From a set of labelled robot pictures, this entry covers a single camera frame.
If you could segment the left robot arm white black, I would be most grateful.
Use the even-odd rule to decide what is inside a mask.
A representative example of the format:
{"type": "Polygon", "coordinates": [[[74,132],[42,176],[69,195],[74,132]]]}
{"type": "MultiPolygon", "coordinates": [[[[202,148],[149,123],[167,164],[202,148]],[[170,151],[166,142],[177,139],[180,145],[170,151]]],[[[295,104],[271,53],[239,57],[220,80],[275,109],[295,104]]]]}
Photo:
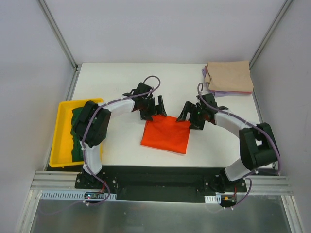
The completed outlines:
{"type": "Polygon", "coordinates": [[[83,170],[81,177],[77,178],[77,188],[83,185],[93,189],[105,187],[100,175],[102,170],[101,145],[107,136],[107,129],[112,118],[122,114],[139,111],[140,119],[152,121],[153,116],[166,117],[163,97],[157,97],[155,104],[153,92],[155,90],[145,83],[140,82],[137,88],[129,93],[124,93],[119,99],[108,103],[95,103],[87,101],[78,115],[72,129],[79,138],[83,156],[83,170]]]}

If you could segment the orange t-shirt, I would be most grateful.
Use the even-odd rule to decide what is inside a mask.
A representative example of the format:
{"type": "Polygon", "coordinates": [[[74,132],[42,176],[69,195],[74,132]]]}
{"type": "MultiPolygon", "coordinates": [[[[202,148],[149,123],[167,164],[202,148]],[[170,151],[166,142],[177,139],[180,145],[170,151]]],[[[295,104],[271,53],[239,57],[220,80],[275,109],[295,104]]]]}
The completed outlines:
{"type": "Polygon", "coordinates": [[[156,115],[145,123],[140,144],[159,150],[186,154],[190,136],[190,122],[177,122],[172,116],[156,115]]]}

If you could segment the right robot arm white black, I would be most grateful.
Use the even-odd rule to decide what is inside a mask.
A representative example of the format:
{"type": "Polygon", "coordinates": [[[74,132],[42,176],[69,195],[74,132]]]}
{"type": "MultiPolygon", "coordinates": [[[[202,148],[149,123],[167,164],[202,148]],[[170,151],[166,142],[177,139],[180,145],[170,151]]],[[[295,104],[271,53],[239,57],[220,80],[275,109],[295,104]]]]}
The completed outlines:
{"type": "Polygon", "coordinates": [[[198,95],[196,104],[187,101],[176,122],[190,122],[190,129],[202,130],[206,122],[222,127],[239,139],[240,157],[209,182],[211,190],[225,193],[256,169],[280,158],[272,128],[268,123],[253,124],[218,106],[212,94],[198,95]]]}

